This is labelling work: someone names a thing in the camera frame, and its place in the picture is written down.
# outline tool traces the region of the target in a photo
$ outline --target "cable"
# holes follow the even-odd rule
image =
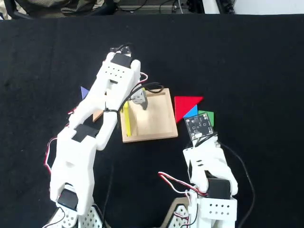
[[[189,202],[189,206],[191,206],[191,200],[190,200],[190,196],[188,195],[188,190],[185,190],[185,195],[186,195],[186,197],[187,197],[187,199],[188,199],[188,202]]]
[[[134,12],[134,11],[141,9],[147,3],[147,1],[148,0],[144,1],[144,3],[140,7],[137,7],[135,9],[123,9],[119,5],[117,5],[117,7],[118,7],[118,9],[120,9],[121,11],[124,11],[124,12]]]
[[[50,146],[51,146],[51,143],[56,140],[57,137],[53,137],[51,138],[48,143],[47,143],[47,151],[46,151],[46,155],[45,155],[45,158],[44,158],[44,161],[43,161],[43,165],[47,168],[49,174],[51,174],[51,167],[48,165],[48,156],[49,156],[49,152],[50,152]]]
[[[230,147],[226,146],[225,144],[221,143],[220,141],[218,141],[218,143],[225,147],[226,149],[228,149],[234,156],[236,156],[239,161],[241,162],[243,168],[244,168],[244,171],[246,173],[246,176],[247,176],[247,179],[248,179],[248,182],[250,184],[250,187],[251,187],[251,191],[252,191],[252,202],[251,202],[251,206],[249,208],[249,210],[247,211],[247,213],[245,214],[245,216],[242,218],[242,220],[240,221],[240,223],[238,224],[238,228],[241,228],[243,226],[243,224],[245,223],[246,219],[249,217],[253,207],[254,207],[254,204],[255,204],[255,201],[256,201],[256,191],[255,191],[255,188],[253,187],[253,184],[252,184],[252,181],[250,179],[250,176],[249,176],[249,173],[247,171],[247,168],[245,166],[245,163],[243,162],[243,160],[241,159],[241,157],[235,152],[233,151]]]
[[[173,212],[173,214],[174,214],[176,217],[179,217],[179,218],[181,218],[181,219],[188,219],[188,218],[189,218],[189,216],[182,216],[182,215],[180,215],[180,214],[177,213],[177,212]]]
[[[196,144],[194,145],[194,147],[198,147],[199,145],[202,145],[203,142],[207,141],[208,139],[212,138],[213,136],[215,136],[215,135],[217,135],[217,134],[218,134],[217,132],[214,132],[213,134],[208,135],[208,136],[201,136],[201,137],[197,140],[197,142],[196,142]]]
[[[164,1],[163,3],[161,3],[160,4],[160,8],[159,8],[159,10],[160,10],[160,13],[162,13],[162,6],[164,5],[164,4],[166,4],[167,2],[169,2],[169,1],[172,1],[172,0],[166,0],[166,1]]]
[[[47,228],[47,227],[49,227],[49,226],[52,226],[52,225],[55,225],[55,224],[57,224],[57,223],[59,223],[59,222],[61,222],[64,218],[65,218],[65,216],[66,216],[66,213],[65,213],[65,211],[60,207],[60,209],[62,210],[62,212],[63,212],[63,217],[62,217],[62,219],[61,220],[59,220],[59,221],[57,221],[57,222],[54,222],[54,223],[48,223],[48,224],[45,224],[42,228]]]
[[[179,3],[180,10],[181,10],[180,12],[183,14],[184,12],[182,11],[181,4],[180,4],[181,0],[178,0],[178,3]]]
[[[102,216],[102,220],[103,220],[102,228],[105,227],[105,209],[106,209],[106,205],[108,203],[109,196],[110,196],[110,191],[111,191],[111,186],[112,186],[112,181],[113,181],[113,173],[114,173],[114,166],[111,166],[111,174],[110,174],[110,180],[109,180],[109,185],[108,185],[108,192],[107,192],[106,197],[105,197],[104,212],[102,214],[103,215]]]
[[[148,88],[148,86],[159,86],[160,87],[160,90],[157,91],[156,93],[160,93],[162,90],[163,90],[163,85],[161,85],[160,83],[158,82],[149,82],[149,83],[146,83],[146,84],[142,84],[141,86],[137,87],[136,89],[132,89],[131,90],[131,93],[123,100],[122,104],[120,105],[120,107],[118,108],[118,111],[120,111],[123,106],[124,106],[124,103],[126,103],[133,94],[135,94],[138,90],[142,89],[142,88],[145,88],[146,90],[150,91],[150,89]]]
[[[183,225],[181,225],[180,226],[180,228],[182,228],[182,227],[185,227],[185,226],[192,226],[194,223],[195,223],[195,221],[196,221],[196,219],[197,219],[197,217],[198,217],[198,211],[199,211],[199,204],[197,204],[197,207],[196,207],[196,215],[195,215],[195,219],[194,219],[194,221],[193,222],[191,222],[191,223],[186,223],[186,224],[183,224]]]
[[[141,84],[141,83],[143,83],[143,82],[145,82],[145,81],[147,81],[147,80],[148,80],[148,75],[147,75],[146,73],[141,72],[141,75],[146,76],[146,78],[145,78],[145,79],[143,79],[143,80],[141,80],[141,81],[139,81],[139,83],[137,83],[137,84]]]
[[[160,87],[160,89],[159,89],[158,91],[151,91],[151,89],[148,88],[148,86],[155,86],[155,85]],[[135,94],[138,90],[140,90],[140,89],[142,89],[142,88],[145,88],[146,90],[148,90],[149,92],[154,93],[154,94],[160,93],[160,92],[164,89],[163,85],[161,85],[161,84],[158,83],[158,82],[150,82],[150,83],[142,84],[142,85],[139,86],[139,87],[137,87],[137,86],[138,86],[138,84],[136,84],[136,85],[133,87],[133,89],[131,90],[131,93],[123,100],[122,104],[120,105],[120,107],[119,107],[117,110],[108,109],[108,108],[106,107],[106,103],[104,104],[104,105],[105,105],[104,112],[115,112],[115,113],[116,113],[116,115],[117,115],[117,128],[119,128],[119,125],[120,125],[120,122],[119,122],[120,118],[119,118],[119,116],[118,116],[118,115],[119,115],[119,112],[120,112],[120,110],[122,110],[124,104],[131,98],[131,96],[132,96],[133,94]]]
[[[184,186],[186,186],[186,187],[192,189],[193,191],[195,191],[196,193],[198,193],[198,194],[201,195],[201,196],[206,196],[206,195],[207,195],[206,193],[203,193],[203,192],[199,191],[198,189],[196,189],[196,188],[193,187],[192,185],[190,185],[190,184],[188,184],[188,183],[186,183],[186,182],[184,182],[184,181],[178,180],[178,179],[176,179],[176,178],[174,178],[174,177],[168,175],[168,174],[165,173],[165,172],[158,172],[158,175],[159,175],[165,182],[167,182],[167,183],[172,187],[172,189],[173,189],[175,192],[177,192],[177,193],[184,194],[184,193],[187,193],[187,191],[178,191],[178,190],[176,190],[175,187],[173,186],[173,184],[172,184],[167,178],[169,178],[169,179],[171,179],[171,180],[173,180],[173,181],[176,181],[176,182],[178,182],[178,183],[180,183],[180,184],[182,184],[182,185],[184,185]]]

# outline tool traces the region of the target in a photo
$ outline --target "wooden tray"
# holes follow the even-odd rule
[[[127,136],[124,113],[120,113],[123,142],[136,142],[153,139],[177,137],[169,89],[158,94],[146,91],[148,108],[143,110],[139,104],[129,102],[129,120],[131,136]]]

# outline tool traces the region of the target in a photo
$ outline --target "white bracket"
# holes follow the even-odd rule
[[[184,205],[179,205],[174,212],[182,215],[183,217],[189,216],[189,213]],[[168,228],[180,228],[181,225],[186,224],[187,222],[187,219],[177,217],[173,214],[169,222]]]

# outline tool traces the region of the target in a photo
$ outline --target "blue triangle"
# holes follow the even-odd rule
[[[187,114],[184,115],[184,118],[189,118],[192,116],[198,115],[198,106],[194,106],[190,109],[190,111],[187,112]]]
[[[85,99],[86,95],[89,93],[89,91],[86,88],[80,87],[81,90],[81,97],[82,99]]]

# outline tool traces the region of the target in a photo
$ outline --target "black cloth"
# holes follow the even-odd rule
[[[54,212],[46,143],[90,88],[111,47],[134,44],[149,81],[176,95],[204,95],[220,140],[244,160],[256,205],[244,227],[301,227],[304,16],[150,15],[0,23],[1,227],[41,227]],[[94,199],[113,228],[159,226],[178,194],[157,171],[188,181],[190,138],[122,143],[115,129],[96,154]],[[240,162],[238,218],[251,204]]]

